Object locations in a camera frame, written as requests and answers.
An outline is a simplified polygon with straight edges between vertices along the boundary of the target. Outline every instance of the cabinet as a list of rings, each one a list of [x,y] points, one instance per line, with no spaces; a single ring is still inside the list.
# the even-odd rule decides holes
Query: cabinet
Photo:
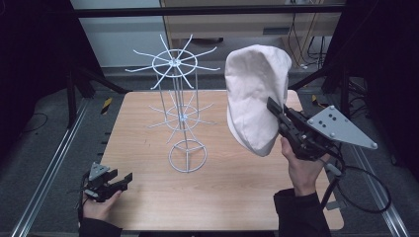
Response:
[[[162,7],[284,5],[289,0],[160,0]],[[338,4],[344,0],[312,0],[307,4]],[[339,21],[339,13],[243,14],[210,16],[166,16],[166,33],[172,48],[179,47],[180,39],[190,35],[198,39],[246,38],[276,36],[284,42],[285,50],[295,55],[294,64],[303,63],[311,37],[332,36]]]

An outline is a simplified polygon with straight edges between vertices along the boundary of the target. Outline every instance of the metal plate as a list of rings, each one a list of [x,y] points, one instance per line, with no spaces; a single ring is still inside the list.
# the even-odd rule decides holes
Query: metal plate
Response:
[[[307,121],[308,125],[332,140],[377,149],[378,145],[349,121],[334,106],[329,106]]]

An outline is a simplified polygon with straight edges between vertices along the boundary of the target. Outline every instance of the black jacket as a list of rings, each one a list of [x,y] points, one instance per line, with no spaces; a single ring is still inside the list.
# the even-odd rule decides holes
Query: black jacket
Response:
[[[280,219],[280,237],[331,236],[317,194],[296,197],[293,190],[274,195]],[[123,230],[105,221],[85,218],[80,223],[79,237],[117,237]]]
[[[317,193],[296,197],[293,189],[274,195],[280,236],[331,236]]]

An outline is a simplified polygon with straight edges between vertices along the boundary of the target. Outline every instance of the black cable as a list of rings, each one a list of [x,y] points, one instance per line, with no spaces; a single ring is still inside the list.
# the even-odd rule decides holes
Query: black cable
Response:
[[[354,111],[352,111],[352,112],[349,114],[349,119],[353,119],[353,118],[354,118],[354,115],[355,115],[357,112],[362,111],[362,110],[367,110],[367,109],[368,109],[368,108],[367,108],[367,106],[360,106],[359,108],[355,109]]]
[[[90,174],[90,171],[86,172],[82,179],[81,179],[81,183],[80,183],[80,190],[79,190],[79,200],[77,202],[77,216],[79,219],[79,222],[81,223],[81,221],[83,220],[83,206],[84,203],[86,203],[87,199],[83,201],[83,193],[86,190],[85,188],[85,184],[86,184],[86,180],[88,179]]]
[[[24,130],[23,132],[31,132],[31,131],[38,130],[41,127],[43,127],[46,124],[46,122],[48,121],[48,116],[46,114],[44,114],[44,113],[34,113],[34,116],[44,116],[45,117],[45,121],[41,125],[39,125],[38,127],[35,127],[35,128],[32,128],[32,129],[28,129],[28,130]]]
[[[327,151],[327,153],[329,155],[331,155],[332,157],[334,157],[336,159],[336,166],[338,166],[337,163],[340,164],[340,168],[338,168],[338,169],[341,171],[342,174],[340,176],[336,176],[335,175],[335,177],[333,178],[332,182],[327,187],[326,192],[325,192],[325,194],[323,196],[323,199],[321,201],[322,208],[324,208],[326,206],[326,204],[327,204],[327,202],[328,202],[328,200],[329,200],[329,198],[330,198],[333,190],[335,188],[337,188],[338,191],[339,191],[339,193],[342,195],[342,198],[344,200],[346,200],[350,205],[352,205],[353,207],[355,207],[355,208],[357,208],[359,210],[362,210],[362,211],[367,212],[367,213],[374,213],[374,214],[380,214],[380,213],[383,213],[386,210],[388,210],[389,207],[391,206],[391,194],[390,194],[390,191],[389,191],[388,187],[377,176],[375,176],[371,172],[369,172],[367,170],[364,170],[364,169],[361,169],[359,167],[347,166],[345,164],[345,161],[344,161],[343,156],[342,156],[341,145],[342,144],[340,144],[339,146],[335,146],[335,148],[337,149],[337,153],[335,153],[331,149],[328,149],[328,151]],[[348,196],[346,196],[345,193],[342,192],[342,188],[341,188],[341,186],[339,184],[339,182],[343,178],[345,178],[346,173],[347,173],[347,170],[355,170],[355,171],[359,171],[359,172],[364,172],[367,175],[373,177],[384,188],[384,190],[385,190],[385,193],[386,193],[387,199],[388,199],[388,202],[385,205],[385,207],[382,208],[382,209],[379,209],[379,210],[367,209],[367,208],[364,208],[364,207],[356,204],[354,201],[350,200],[348,198]]]
[[[364,170],[364,169],[361,169],[361,168],[359,168],[359,167],[355,167],[355,166],[347,166],[346,167],[348,170],[353,170],[353,171],[358,171],[358,172],[362,172],[362,173],[366,173],[367,175],[369,175],[370,177],[372,177],[372,178],[374,178],[383,188],[384,188],[384,190],[385,190],[385,193],[386,193],[386,195],[387,195],[387,199],[388,199],[388,201],[387,201],[387,204],[385,205],[385,207],[383,207],[382,209],[378,209],[378,210],[374,210],[374,209],[367,209],[367,208],[365,208],[365,207],[362,207],[362,206],[360,206],[360,205],[358,205],[358,204],[356,204],[356,203],[354,203],[352,200],[350,200],[347,196],[346,196],[346,194],[344,193],[344,192],[342,192],[342,188],[340,187],[340,185],[339,185],[339,183],[337,184],[337,188],[338,188],[338,191],[339,191],[339,193],[342,195],[342,197],[350,204],[350,205],[352,205],[352,206],[354,206],[354,207],[356,207],[357,209],[359,209],[359,210],[362,210],[362,211],[364,211],[364,212],[367,212],[367,213],[372,213],[372,214],[380,214],[380,213],[383,213],[383,212],[385,212],[385,211],[387,211],[389,208],[390,208],[390,206],[391,206],[391,194],[390,194],[390,191],[389,191],[389,189],[388,189],[388,187],[376,176],[376,175],[374,175],[373,173],[371,173],[371,172],[369,172],[369,171],[367,171],[367,170]]]
[[[295,61],[295,63],[298,63],[298,61],[296,60],[295,54],[293,53],[293,48],[291,47],[291,43],[290,43],[290,41],[291,41],[291,32],[293,31],[294,22],[295,22],[295,13],[293,13],[293,22],[291,24],[291,28],[290,28],[290,31],[289,31],[289,34],[288,34],[288,45],[289,45],[289,48],[290,48],[290,52],[293,55],[293,60]]]

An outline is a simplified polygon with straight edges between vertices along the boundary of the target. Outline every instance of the floor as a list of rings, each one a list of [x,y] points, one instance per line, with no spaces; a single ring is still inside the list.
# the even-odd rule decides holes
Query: floor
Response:
[[[201,61],[202,66],[221,68],[219,72],[201,72],[200,87],[225,89],[222,72],[226,56],[232,50],[255,43],[284,47],[275,39],[192,41],[188,47],[191,52],[199,53],[217,46],[215,53],[203,56]],[[316,69],[316,63],[307,69],[292,68],[290,84]],[[149,90],[155,82],[155,77],[146,74],[140,80],[134,74],[127,76],[121,68],[106,68],[104,71],[109,80],[134,91]],[[353,81],[363,86],[362,79],[354,78]],[[312,95],[317,97],[320,104],[339,105],[339,91],[323,95],[319,87],[321,82],[322,79],[318,79],[297,91],[307,114],[313,115],[322,109],[312,102]],[[83,99],[77,95],[81,120],[74,130],[66,129],[68,113],[65,90],[46,96],[37,103],[36,113],[9,154],[10,162],[0,169],[0,236],[10,236],[17,229],[24,229],[24,232],[33,236],[76,235],[74,205],[77,192],[72,191],[79,188],[80,179],[92,162],[101,161],[124,99],[124,95],[100,84],[93,85],[96,90],[94,98]],[[102,107],[108,98],[112,98],[112,103],[107,113],[102,115]],[[342,153],[348,165],[363,167],[382,180],[391,193],[392,206],[383,214],[366,213],[349,204],[335,190],[345,226],[333,231],[333,236],[419,236],[419,185],[407,169],[391,163],[385,142],[370,117],[369,108],[364,108],[364,105],[363,100],[354,100],[351,107],[354,112],[352,122],[378,143],[378,150],[343,145]],[[63,147],[62,143],[66,141],[69,146]],[[349,200],[363,208],[377,209],[380,207],[377,203],[386,201],[381,186],[371,176],[360,172],[348,172],[341,182],[341,188]]]

